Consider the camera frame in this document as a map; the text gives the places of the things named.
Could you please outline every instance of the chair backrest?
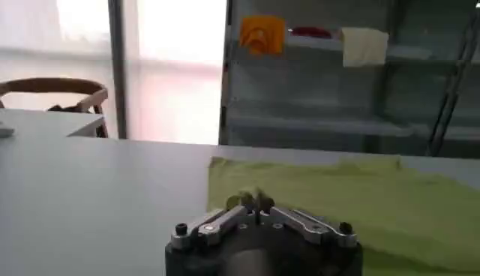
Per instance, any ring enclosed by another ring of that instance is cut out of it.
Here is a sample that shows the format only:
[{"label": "chair backrest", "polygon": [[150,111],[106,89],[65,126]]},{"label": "chair backrest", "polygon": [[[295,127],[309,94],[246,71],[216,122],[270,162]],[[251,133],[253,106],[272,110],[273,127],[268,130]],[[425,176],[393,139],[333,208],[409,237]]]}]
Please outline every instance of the chair backrest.
[{"label": "chair backrest", "polygon": [[[69,79],[55,77],[39,77],[30,79],[15,79],[0,83],[0,97],[9,92],[70,92],[88,95],[82,99],[76,106],[71,106],[75,112],[87,113],[91,107],[97,114],[103,114],[101,104],[108,98],[107,88],[98,83],[87,79]],[[0,109],[5,108],[0,100]],[[98,137],[108,137],[105,124],[97,129]]]},{"label": "chair backrest", "polygon": [[0,84],[0,96],[8,92],[71,92],[93,95],[102,90],[106,91],[107,88],[91,80],[53,77],[15,79]]}]

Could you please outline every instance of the orange object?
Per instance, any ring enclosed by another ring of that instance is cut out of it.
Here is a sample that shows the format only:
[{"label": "orange object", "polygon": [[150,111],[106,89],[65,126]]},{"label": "orange object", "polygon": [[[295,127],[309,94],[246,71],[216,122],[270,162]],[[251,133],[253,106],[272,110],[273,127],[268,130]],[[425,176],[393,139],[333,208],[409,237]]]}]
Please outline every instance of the orange object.
[{"label": "orange object", "polygon": [[284,50],[285,21],[275,16],[249,16],[241,23],[240,45],[250,54],[279,55]]}]

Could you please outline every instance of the white desk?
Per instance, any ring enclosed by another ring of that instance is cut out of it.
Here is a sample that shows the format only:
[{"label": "white desk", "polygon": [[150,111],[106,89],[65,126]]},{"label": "white desk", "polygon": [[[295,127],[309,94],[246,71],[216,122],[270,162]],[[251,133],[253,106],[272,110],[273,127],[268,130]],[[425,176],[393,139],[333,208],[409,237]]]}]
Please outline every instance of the white desk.
[{"label": "white desk", "polygon": [[0,122],[13,128],[15,138],[91,136],[104,123],[97,114],[0,109]]},{"label": "white desk", "polygon": [[[212,156],[332,164],[362,155],[79,137],[0,139],[0,275],[163,275],[172,227],[205,211]],[[402,160],[480,188],[480,161]]]}]

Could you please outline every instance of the green cloth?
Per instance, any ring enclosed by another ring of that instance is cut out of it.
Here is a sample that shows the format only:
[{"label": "green cloth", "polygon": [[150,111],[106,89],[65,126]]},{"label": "green cloth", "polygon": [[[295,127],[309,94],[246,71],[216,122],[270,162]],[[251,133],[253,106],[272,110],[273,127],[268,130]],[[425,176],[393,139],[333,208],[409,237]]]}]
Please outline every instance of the green cloth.
[{"label": "green cloth", "polygon": [[480,191],[404,168],[399,158],[334,166],[212,160],[209,209],[256,188],[276,203],[351,223],[365,275],[480,275]]}]

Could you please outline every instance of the white cloth on shelf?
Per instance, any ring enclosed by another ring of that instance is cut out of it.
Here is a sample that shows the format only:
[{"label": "white cloth on shelf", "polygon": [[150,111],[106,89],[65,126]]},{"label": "white cloth on shelf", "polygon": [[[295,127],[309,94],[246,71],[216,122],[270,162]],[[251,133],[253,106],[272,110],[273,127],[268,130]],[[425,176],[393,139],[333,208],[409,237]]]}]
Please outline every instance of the white cloth on shelf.
[{"label": "white cloth on shelf", "polygon": [[389,34],[372,28],[342,28],[343,66],[384,65]]}]

